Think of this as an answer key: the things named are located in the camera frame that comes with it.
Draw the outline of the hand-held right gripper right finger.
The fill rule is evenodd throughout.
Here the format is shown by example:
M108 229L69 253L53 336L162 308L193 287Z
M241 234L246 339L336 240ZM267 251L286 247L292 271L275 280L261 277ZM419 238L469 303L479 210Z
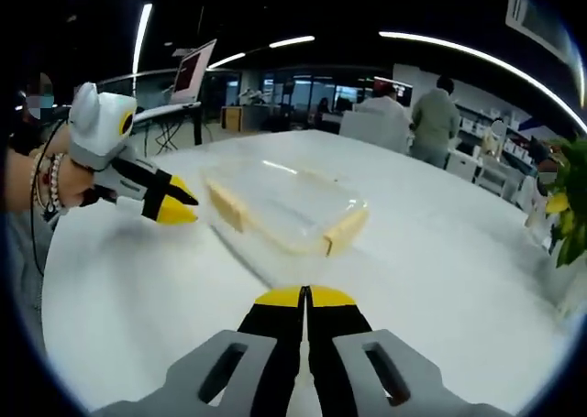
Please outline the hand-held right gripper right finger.
M306 287L309 368L325 416L502 416L451 392L434 363L374 330L346 293Z

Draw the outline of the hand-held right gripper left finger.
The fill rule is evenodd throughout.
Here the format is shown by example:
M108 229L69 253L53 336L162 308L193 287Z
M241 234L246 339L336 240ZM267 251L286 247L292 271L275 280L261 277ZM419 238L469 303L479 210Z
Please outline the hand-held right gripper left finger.
M96 416L272 416L286 413L300 356L305 288L270 290L237 330L222 330L168 368L162 386Z

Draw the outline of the person's left hand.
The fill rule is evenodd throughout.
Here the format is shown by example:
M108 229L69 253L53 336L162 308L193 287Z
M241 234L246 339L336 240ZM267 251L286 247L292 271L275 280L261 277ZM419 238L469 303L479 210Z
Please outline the person's left hand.
M68 155L61 160L57 178L58 196L66 209L89 206L100 199L94 191L94 173L76 164Z

